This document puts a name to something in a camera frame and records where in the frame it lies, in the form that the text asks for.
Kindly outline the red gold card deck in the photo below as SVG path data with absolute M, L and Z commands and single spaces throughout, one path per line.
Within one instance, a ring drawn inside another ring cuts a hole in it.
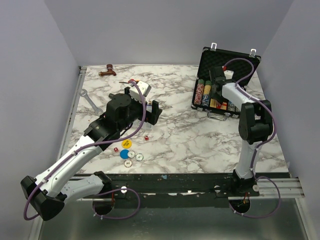
M 210 99 L 210 105 L 211 108 L 215 109 L 221 109 L 221 110 L 227 110 L 228 104 L 226 102 L 219 103 L 217 100 L 211 98 Z

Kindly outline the yellow round dealer chip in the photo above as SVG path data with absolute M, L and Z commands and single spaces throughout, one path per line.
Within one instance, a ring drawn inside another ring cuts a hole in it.
M 132 146 L 132 141 L 130 139 L 125 139 L 122 141 L 121 146 L 124 149 L 129 149 Z

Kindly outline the white green poker chip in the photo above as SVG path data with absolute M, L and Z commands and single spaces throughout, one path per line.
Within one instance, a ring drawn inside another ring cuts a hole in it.
M 135 159 L 140 162 L 144 159 L 144 155 L 142 153 L 138 153 L 136 156 L 135 156 Z

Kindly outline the blue round dealer chip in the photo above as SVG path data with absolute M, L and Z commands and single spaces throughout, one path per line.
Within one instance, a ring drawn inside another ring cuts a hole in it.
M 126 160 L 126 159 L 129 158 L 128 153 L 129 153 L 129 150 L 128 150 L 128 149 L 123 149 L 123 150 L 119 153 L 119 155 L 120 155 L 120 157 L 121 157 L 122 159 Z

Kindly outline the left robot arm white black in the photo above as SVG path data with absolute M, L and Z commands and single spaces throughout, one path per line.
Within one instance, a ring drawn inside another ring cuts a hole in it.
M 90 160 L 111 144 L 121 142 L 121 133 L 136 120 L 155 125 L 162 109 L 156 100 L 147 111 L 145 95 L 138 86 L 126 87 L 124 93 L 110 94 L 106 110 L 91 122 L 76 144 L 56 163 L 35 177 L 24 177 L 20 185 L 27 200 L 37 212 L 36 216 L 48 221 L 57 216 L 64 206 L 75 200 L 89 197 L 107 197 L 116 192 L 126 195 L 128 188 L 116 188 L 102 171 L 94 172 L 77 182 L 69 180 Z

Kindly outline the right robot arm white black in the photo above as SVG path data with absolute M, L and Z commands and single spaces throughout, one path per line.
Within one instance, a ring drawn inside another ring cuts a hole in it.
M 241 196 L 248 190 L 248 182 L 255 179 L 254 169 L 262 143 L 268 140 L 273 132 L 271 103 L 260 101 L 247 93 L 239 84 L 226 79 L 221 66 L 209 70 L 213 98 L 222 103 L 230 101 L 240 110 L 238 132 L 242 139 L 239 162 L 233 171 L 234 180 L 230 191 Z

